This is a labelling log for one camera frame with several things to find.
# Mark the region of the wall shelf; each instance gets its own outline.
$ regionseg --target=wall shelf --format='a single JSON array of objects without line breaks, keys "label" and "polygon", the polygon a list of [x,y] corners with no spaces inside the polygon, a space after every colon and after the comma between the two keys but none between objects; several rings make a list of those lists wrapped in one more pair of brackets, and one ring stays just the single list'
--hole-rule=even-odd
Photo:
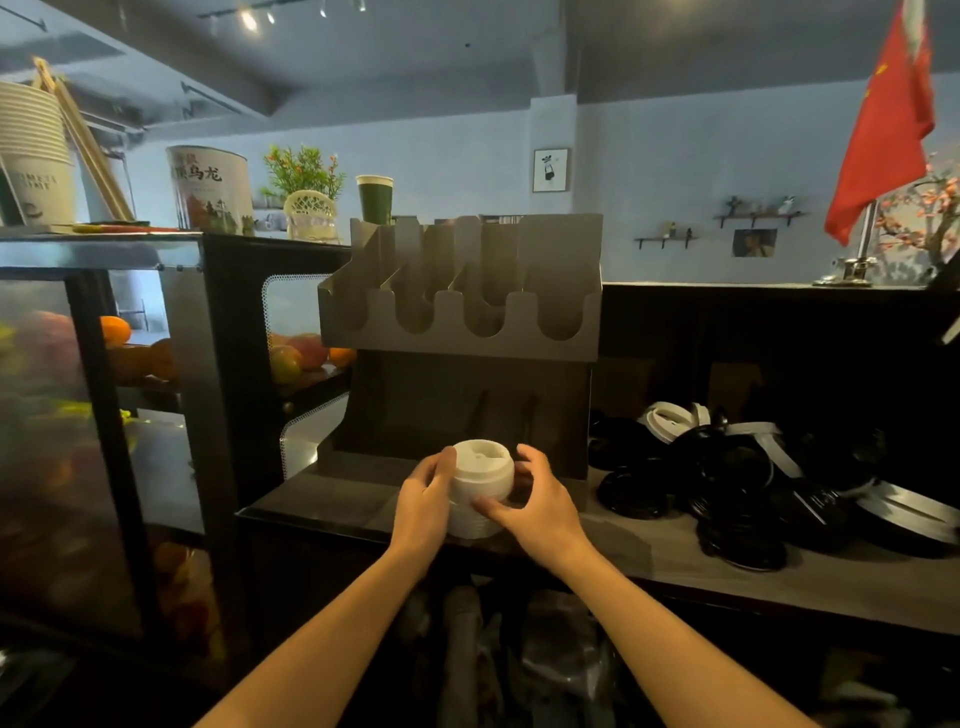
[{"label": "wall shelf", "polygon": [[663,250],[664,248],[666,248],[667,241],[679,242],[683,240],[684,248],[686,249],[690,247],[691,240],[698,240],[698,239],[699,237],[697,235],[688,234],[688,235],[657,235],[656,237],[635,237],[634,241],[640,244],[639,246],[640,250],[643,250],[643,244],[646,242],[660,242],[660,249]]},{"label": "wall shelf", "polygon": [[753,228],[756,226],[757,220],[786,220],[786,227],[790,227],[790,223],[793,222],[795,217],[803,217],[808,215],[809,212],[787,212],[786,214],[779,214],[777,212],[758,212],[756,214],[752,212],[747,212],[744,214],[735,214],[735,215],[715,215],[714,220],[720,221],[720,227],[723,228],[724,223],[728,220],[750,220],[750,227]]}]

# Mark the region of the dark counter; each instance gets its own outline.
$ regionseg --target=dark counter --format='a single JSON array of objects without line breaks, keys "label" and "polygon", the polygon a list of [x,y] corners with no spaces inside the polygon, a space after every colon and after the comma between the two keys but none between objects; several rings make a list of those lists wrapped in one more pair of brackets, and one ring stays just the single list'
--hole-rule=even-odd
[{"label": "dark counter", "polygon": [[[294,476],[244,509],[241,517],[371,545],[389,543],[396,485],[415,463],[330,455],[335,463],[325,458],[322,469],[313,466]],[[347,472],[352,473],[349,480],[338,476]],[[960,559],[919,559],[857,542],[840,555],[789,546],[786,569],[745,571],[704,555],[694,534],[695,521],[688,515],[634,521],[607,511],[593,493],[602,475],[591,470],[589,482],[566,481],[565,485],[578,502],[590,540],[655,595],[786,617],[837,618],[837,624],[853,619],[960,636]],[[473,572],[491,576],[508,564],[532,565],[506,532],[479,541],[448,537],[444,551],[466,559]]]}]

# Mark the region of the spotlight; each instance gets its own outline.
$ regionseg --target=spotlight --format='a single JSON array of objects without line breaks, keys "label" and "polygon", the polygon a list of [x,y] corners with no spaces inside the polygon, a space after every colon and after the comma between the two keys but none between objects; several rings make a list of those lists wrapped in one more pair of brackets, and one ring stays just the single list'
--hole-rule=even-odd
[{"label": "spotlight", "polygon": [[257,24],[256,18],[253,16],[253,13],[250,11],[242,11],[240,13],[240,19],[243,21],[244,27],[251,33],[256,33],[260,27]]}]

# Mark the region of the small figurine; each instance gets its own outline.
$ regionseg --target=small figurine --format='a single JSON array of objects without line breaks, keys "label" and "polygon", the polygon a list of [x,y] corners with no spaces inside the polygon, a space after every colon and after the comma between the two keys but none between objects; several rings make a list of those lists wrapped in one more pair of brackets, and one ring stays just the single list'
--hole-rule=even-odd
[{"label": "small figurine", "polygon": [[736,214],[736,209],[743,205],[743,200],[741,200],[736,195],[733,195],[729,200],[724,203],[727,206],[727,215],[733,217]]}]

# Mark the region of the oolong tea can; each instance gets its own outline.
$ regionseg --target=oolong tea can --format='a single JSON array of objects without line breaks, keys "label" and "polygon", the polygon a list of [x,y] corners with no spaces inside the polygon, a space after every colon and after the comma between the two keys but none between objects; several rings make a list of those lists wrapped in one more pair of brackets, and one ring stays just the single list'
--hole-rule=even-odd
[{"label": "oolong tea can", "polygon": [[246,158],[210,147],[167,147],[167,159],[181,228],[254,235]]}]

